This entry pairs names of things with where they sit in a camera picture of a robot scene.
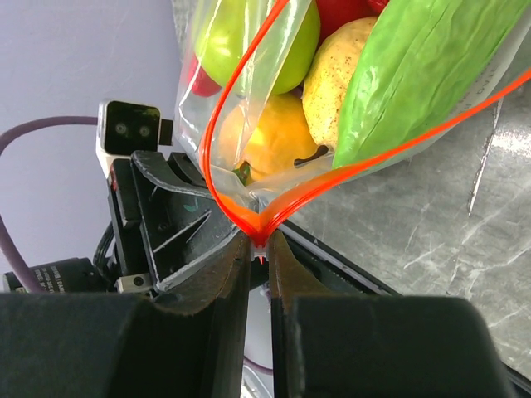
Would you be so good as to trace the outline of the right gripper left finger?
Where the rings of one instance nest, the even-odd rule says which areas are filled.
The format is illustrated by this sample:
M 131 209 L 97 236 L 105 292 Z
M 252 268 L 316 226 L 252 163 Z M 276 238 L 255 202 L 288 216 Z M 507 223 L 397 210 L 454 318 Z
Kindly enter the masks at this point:
M 237 397 L 250 244 L 166 294 L 3 294 L 4 397 Z

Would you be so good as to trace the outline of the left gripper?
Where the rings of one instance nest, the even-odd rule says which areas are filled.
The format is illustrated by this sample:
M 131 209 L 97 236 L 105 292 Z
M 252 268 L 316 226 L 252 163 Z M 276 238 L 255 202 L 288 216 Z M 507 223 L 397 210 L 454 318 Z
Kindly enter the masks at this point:
M 135 151 L 111 163 L 110 223 L 93 264 L 117 293 L 165 293 L 202 269 L 237 228 L 185 153 Z

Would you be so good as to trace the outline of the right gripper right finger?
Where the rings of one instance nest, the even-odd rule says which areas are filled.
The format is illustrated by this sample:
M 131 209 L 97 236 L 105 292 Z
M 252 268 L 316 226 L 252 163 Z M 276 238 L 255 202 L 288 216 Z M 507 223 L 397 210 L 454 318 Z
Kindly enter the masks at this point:
M 276 232 L 268 248 L 277 397 L 513 397 L 477 309 L 328 289 Z

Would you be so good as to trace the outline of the orange fruit with leaf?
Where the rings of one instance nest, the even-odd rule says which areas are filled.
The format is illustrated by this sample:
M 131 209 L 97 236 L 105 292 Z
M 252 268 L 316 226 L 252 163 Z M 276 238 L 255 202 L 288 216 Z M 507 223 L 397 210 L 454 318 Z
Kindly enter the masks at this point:
M 310 135 L 300 98 L 291 93 L 272 95 L 260 118 L 248 119 L 257 126 L 247 141 L 243 140 L 244 104 L 240 102 L 223 121 L 217 154 L 233 170 L 248 164 L 247 185 L 279 175 L 293 168 L 295 160 L 316 154 L 318 145 Z

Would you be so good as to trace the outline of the clear zip top bag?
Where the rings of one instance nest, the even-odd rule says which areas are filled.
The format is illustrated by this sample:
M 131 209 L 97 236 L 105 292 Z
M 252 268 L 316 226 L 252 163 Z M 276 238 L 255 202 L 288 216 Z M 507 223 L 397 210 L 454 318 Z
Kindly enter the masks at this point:
M 257 246 L 530 76 L 527 1 L 175 1 L 174 136 Z

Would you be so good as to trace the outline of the green pear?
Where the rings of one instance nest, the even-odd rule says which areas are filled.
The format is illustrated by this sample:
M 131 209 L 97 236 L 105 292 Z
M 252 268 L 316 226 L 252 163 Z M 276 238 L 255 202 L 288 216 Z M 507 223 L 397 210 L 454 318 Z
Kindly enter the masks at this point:
M 201 1 L 192 23 L 194 52 L 206 74 L 225 86 L 273 8 L 272 1 Z M 289 1 L 234 84 L 245 94 L 254 83 L 272 84 L 273 95 L 300 85 L 320 34 L 315 1 Z

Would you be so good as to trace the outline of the yellow lemon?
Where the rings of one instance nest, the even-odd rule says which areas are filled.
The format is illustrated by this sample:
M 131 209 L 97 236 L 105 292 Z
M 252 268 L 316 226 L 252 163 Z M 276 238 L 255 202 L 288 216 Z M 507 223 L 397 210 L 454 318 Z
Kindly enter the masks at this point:
M 349 82 L 376 21 L 360 18 L 327 37 L 304 80 L 302 105 L 309 132 L 316 144 L 331 151 L 338 143 L 339 112 Z

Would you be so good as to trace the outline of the red apple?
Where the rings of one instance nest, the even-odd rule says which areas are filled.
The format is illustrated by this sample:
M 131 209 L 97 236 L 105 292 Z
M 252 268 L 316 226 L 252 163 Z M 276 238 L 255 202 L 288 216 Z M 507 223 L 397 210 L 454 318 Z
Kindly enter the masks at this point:
M 348 22 L 376 17 L 388 5 L 388 0 L 317 0 L 320 17 L 319 44 Z

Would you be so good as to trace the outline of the green bitter gourd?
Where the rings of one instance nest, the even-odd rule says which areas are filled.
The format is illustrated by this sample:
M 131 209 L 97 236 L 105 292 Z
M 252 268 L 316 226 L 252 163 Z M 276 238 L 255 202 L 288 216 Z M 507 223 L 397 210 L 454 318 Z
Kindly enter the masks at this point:
M 396 148 L 482 103 L 525 70 L 527 1 L 391 1 L 339 116 L 336 168 Z

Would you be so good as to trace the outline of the red chili pepper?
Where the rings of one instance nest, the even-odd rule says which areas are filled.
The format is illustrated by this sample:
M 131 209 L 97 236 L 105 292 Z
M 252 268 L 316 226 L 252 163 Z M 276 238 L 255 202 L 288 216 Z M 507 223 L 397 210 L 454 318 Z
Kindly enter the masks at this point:
M 199 65 L 195 55 L 192 56 L 188 67 L 187 82 L 191 85 L 195 95 L 205 98 L 215 95 L 221 90 L 221 86 Z

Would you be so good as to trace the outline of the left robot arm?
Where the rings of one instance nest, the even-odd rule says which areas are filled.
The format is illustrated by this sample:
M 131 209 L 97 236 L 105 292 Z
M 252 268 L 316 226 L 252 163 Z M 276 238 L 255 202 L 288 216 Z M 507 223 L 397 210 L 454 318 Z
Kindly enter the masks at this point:
M 237 234 L 184 153 L 113 161 L 110 223 L 92 258 L 32 267 L 48 292 L 161 294 L 203 268 Z

